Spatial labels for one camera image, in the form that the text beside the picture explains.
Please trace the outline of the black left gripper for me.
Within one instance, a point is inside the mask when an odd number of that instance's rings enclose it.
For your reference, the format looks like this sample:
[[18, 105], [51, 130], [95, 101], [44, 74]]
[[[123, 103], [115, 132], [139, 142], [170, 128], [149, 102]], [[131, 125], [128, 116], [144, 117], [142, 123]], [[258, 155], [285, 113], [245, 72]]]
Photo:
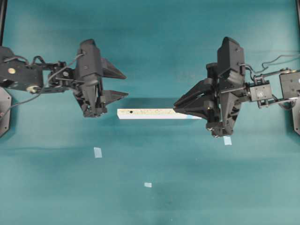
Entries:
[[[118, 70], [109, 60], [101, 58], [103, 77], [113, 79], [126, 79], [127, 77]], [[83, 116], [87, 118], [100, 117], [107, 113], [106, 106], [121, 100], [128, 93], [114, 90], [103, 90], [102, 78], [90, 81], [72, 81], [71, 90], [77, 100]]]

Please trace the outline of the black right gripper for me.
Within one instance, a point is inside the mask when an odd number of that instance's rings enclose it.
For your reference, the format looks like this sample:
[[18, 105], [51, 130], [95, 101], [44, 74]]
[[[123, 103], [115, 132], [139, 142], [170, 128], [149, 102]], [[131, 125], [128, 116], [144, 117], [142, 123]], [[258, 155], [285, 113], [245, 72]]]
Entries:
[[174, 104], [174, 111], [193, 115], [207, 120], [206, 128], [213, 137], [233, 134], [233, 127], [239, 115], [241, 105], [248, 101], [245, 83], [245, 70], [228, 70], [218, 74], [218, 64], [206, 65], [207, 77], [199, 81]]

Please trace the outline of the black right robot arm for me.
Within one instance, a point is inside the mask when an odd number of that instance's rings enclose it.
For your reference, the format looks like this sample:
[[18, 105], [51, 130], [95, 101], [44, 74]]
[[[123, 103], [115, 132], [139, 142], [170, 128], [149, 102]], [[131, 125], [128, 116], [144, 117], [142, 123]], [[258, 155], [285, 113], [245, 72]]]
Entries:
[[221, 74], [218, 64], [206, 66], [207, 78], [199, 81], [174, 103], [174, 111], [206, 120], [206, 129], [214, 137], [230, 136], [242, 103], [257, 103], [259, 108], [279, 105], [295, 111], [300, 103], [300, 72], [284, 68], [275, 72], [251, 75], [249, 65]]

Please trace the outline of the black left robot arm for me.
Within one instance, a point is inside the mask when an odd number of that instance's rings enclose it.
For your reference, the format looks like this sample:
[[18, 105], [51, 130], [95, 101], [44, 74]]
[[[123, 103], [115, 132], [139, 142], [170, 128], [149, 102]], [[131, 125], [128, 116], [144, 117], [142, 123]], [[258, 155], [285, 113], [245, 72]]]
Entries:
[[76, 67], [65, 62], [46, 63], [41, 56], [32, 62], [0, 48], [0, 85], [32, 94], [61, 93], [71, 90], [84, 117], [99, 117], [107, 105], [126, 96], [125, 92], [105, 90], [103, 78], [125, 79], [111, 62], [101, 57], [100, 49], [90, 39], [82, 42], [75, 58]]

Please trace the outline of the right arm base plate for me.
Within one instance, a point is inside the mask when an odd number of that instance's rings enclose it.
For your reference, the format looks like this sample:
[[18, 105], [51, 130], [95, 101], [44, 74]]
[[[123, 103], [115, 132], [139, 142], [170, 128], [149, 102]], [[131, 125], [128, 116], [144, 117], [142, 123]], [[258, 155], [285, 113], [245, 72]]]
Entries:
[[297, 98], [292, 105], [293, 129], [300, 135], [300, 98]]

